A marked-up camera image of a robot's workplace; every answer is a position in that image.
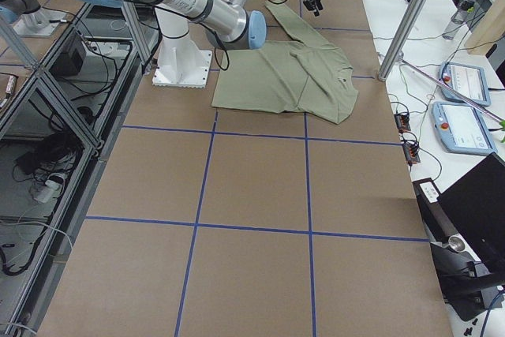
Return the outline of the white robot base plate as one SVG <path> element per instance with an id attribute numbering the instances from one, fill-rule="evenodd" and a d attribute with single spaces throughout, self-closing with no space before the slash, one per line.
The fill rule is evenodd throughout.
<path id="1" fill-rule="evenodd" d="M 212 59 L 211 51 L 163 52 L 157 58 L 152 84 L 158 87 L 205 88 Z"/>

